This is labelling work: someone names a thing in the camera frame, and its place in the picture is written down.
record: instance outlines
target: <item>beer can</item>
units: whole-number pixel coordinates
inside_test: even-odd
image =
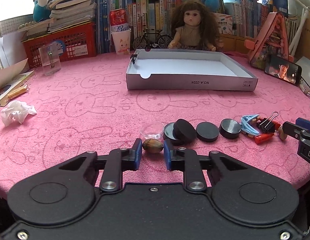
[[[109,20],[112,32],[122,32],[129,30],[127,13],[125,9],[117,9],[110,11]]]

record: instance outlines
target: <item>red plastic basket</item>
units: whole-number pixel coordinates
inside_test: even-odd
[[[50,33],[42,37],[24,41],[24,48],[31,67],[42,65],[38,48],[53,41],[58,43],[60,61],[69,61],[84,57],[95,57],[96,53],[96,28],[94,22]]]

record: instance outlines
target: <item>table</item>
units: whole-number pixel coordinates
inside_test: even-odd
[[[268,117],[273,111],[279,112],[279,122],[310,120],[310,99],[298,87],[250,67],[246,58],[232,58],[259,78],[254,92],[128,91],[129,58],[115,54],[64,62],[61,71],[47,77],[38,69],[29,92],[18,98],[34,105],[37,115],[8,127],[0,119],[0,196],[16,182],[86,150],[102,155],[131,147],[149,121],[167,124],[183,118],[194,126],[203,121],[219,126],[224,118],[240,121],[243,115]],[[220,135],[214,143],[196,140],[188,147],[204,155],[219,150],[299,188],[310,179],[310,164],[296,154],[297,146],[293,138],[282,142],[274,136],[256,145],[244,135],[236,140]],[[139,170],[123,174],[124,183],[180,181],[182,173],[167,171],[162,154],[143,154]]]

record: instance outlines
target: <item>white tissue paper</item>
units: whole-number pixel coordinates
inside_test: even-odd
[[[28,114],[37,114],[34,106],[28,106],[26,102],[14,100],[9,102],[0,112],[0,117],[5,126],[10,125],[13,121],[22,123]]]

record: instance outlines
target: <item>long brown hair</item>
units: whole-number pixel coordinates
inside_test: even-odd
[[[199,34],[201,40],[199,47],[203,47],[206,42],[213,44],[215,47],[219,46],[219,31],[214,14],[202,3],[197,1],[187,1],[174,9],[172,14],[172,37],[176,34],[176,28],[184,26],[184,13],[186,11],[197,10],[200,13],[201,22],[199,24]]]

